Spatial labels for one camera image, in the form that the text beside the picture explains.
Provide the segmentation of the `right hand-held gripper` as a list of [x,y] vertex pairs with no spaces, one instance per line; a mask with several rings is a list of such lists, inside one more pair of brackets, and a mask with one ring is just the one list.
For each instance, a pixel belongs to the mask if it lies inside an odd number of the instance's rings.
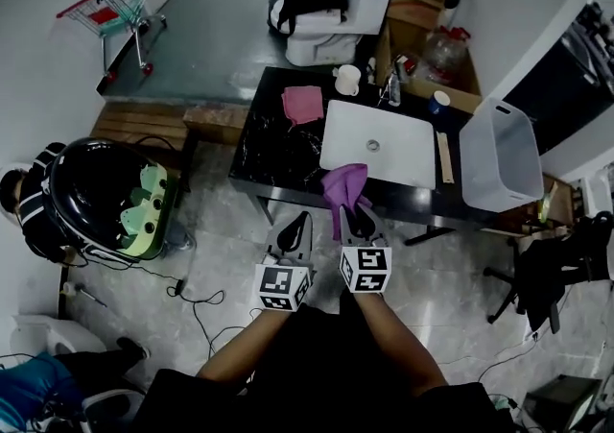
[[368,206],[359,204],[359,226],[365,243],[358,243],[353,229],[355,217],[344,204],[339,209],[342,255],[340,272],[351,293],[381,294],[392,270],[392,248],[385,226]]

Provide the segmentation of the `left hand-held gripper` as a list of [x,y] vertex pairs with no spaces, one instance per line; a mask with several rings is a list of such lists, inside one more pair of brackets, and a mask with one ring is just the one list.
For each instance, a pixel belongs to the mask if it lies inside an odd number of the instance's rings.
[[265,309],[296,312],[314,283],[313,217],[302,211],[272,227],[253,291]]

